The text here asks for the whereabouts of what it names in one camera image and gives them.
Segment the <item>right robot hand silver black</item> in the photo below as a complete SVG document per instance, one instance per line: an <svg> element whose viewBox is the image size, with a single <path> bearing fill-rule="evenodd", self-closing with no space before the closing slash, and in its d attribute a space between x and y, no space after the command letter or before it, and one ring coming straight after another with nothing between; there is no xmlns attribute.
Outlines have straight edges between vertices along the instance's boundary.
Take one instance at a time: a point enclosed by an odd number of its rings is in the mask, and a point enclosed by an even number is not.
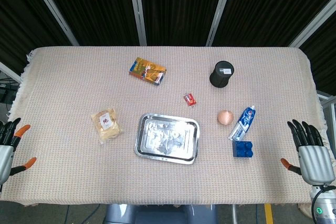
<svg viewBox="0 0 336 224"><path fill-rule="evenodd" d="M328 149L324 146L319 131L305 121L287 122L298 154L300 166L290 164L286 159L280 161L283 166L300 176L312 186L330 185L335 174Z"/></svg>

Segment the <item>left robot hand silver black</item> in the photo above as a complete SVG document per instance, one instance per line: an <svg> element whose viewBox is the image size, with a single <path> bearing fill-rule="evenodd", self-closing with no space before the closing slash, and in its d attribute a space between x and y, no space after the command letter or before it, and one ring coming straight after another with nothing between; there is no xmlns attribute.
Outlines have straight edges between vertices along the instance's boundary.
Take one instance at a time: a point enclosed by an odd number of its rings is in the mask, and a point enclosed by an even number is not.
<svg viewBox="0 0 336 224"><path fill-rule="evenodd" d="M21 173L34 165L37 158L31 158L27 163L12 167L16 149L24 135L30 129L30 125L26 124L16 130L21 118L16 118L14 121L9 121L5 124L1 122L1 190L3 184L9 179Z"/></svg>

